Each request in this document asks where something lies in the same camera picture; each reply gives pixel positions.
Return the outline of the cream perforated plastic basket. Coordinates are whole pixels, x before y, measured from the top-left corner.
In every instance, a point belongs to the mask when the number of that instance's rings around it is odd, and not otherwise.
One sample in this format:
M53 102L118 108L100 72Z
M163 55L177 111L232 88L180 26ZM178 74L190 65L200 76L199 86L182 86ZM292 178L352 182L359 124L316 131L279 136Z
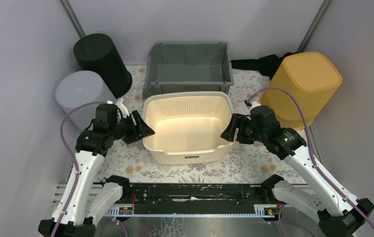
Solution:
M224 159L233 142L220 137L233 114L223 92L196 91L154 95L142 117L155 134L143 145L159 164L181 165Z

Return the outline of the grey round plastic bin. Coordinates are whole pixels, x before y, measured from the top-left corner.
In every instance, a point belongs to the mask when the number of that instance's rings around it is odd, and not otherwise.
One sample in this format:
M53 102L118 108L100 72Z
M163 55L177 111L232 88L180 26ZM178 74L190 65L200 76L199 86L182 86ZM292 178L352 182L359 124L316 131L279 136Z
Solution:
M92 71L78 71L66 76L58 84L55 99L66 113L90 102L115 101L102 77ZM95 118L96 105L81 108L70 115L71 121L83 131Z

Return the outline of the grey plastic crate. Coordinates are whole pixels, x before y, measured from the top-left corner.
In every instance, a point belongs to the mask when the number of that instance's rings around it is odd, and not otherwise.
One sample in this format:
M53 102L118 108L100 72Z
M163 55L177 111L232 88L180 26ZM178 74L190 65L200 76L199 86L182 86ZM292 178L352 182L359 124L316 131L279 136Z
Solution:
M190 91L228 94L233 85L227 42L160 42L148 54L142 97Z

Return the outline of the black ribbed waste bin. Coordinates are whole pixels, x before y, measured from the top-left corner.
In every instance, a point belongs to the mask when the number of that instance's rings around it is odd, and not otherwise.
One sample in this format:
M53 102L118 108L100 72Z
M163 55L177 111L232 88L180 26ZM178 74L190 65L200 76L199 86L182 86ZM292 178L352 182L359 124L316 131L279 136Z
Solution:
M108 35L95 33L79 39L73 54L82 70L101 76L115 98L123 97L131 89L132 75Z

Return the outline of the yellow slatted waste basket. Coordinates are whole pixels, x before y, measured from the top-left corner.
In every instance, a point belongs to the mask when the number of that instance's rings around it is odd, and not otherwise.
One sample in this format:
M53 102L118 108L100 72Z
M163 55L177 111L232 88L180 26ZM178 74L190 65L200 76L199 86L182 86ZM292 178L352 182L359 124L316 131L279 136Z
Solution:
M274 111L281 127L302 130L304 125L295 102L310 125L341 83L341 74L325 55L298 53L282 61L260 103Z

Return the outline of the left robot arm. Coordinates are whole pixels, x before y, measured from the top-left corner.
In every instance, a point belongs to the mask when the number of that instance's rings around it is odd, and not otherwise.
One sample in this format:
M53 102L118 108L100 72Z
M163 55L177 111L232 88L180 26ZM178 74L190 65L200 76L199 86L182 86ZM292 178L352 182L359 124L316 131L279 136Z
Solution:
M73 168L62 198L49 219L41 220L43 237L93 237L96 227L115 202L129 200L129 180L110 176L102 190L88 205L88 196L97 170L115 141L129 145L155 134L139 112L129 113L122 102L94 102L95 117L79 137L71 155Z

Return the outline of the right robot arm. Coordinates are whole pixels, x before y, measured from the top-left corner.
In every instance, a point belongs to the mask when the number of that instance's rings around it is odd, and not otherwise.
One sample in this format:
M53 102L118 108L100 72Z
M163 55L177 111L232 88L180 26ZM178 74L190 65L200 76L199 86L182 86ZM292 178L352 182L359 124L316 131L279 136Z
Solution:
M357 198L317 161L311 159L306 141L293 129L282 128L273 114L233 114L220 137L241 144L262 143L266 149L292 167L314 194L295 189L278 175L261 185L262 200L285 202L318 223L327 237L349 237L364 223L373 209L367 198Z

